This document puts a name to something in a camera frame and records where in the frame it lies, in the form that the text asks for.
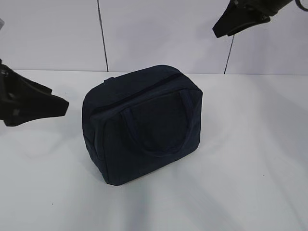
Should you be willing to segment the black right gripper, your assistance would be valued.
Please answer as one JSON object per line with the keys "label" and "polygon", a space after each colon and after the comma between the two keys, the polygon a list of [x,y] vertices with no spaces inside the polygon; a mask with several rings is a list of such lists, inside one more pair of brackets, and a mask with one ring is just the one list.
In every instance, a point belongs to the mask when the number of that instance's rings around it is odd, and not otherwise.
{"label": "black right gripper", "polygon": [[292,0],[231,0],[213,26],[217,38],[232,36],[250,27],[270,22]]}

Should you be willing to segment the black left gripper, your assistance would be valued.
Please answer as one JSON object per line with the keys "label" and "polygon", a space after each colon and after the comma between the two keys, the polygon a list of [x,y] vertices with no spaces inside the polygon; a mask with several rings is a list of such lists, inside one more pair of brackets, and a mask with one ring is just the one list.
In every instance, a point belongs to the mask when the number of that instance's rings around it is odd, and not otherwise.
{"label": "black left gripper", "polygon": [[0,119],[5,126],[61,117],[68,107],[69,102],[52,95],[52,89],[19,75],[0,60]]}

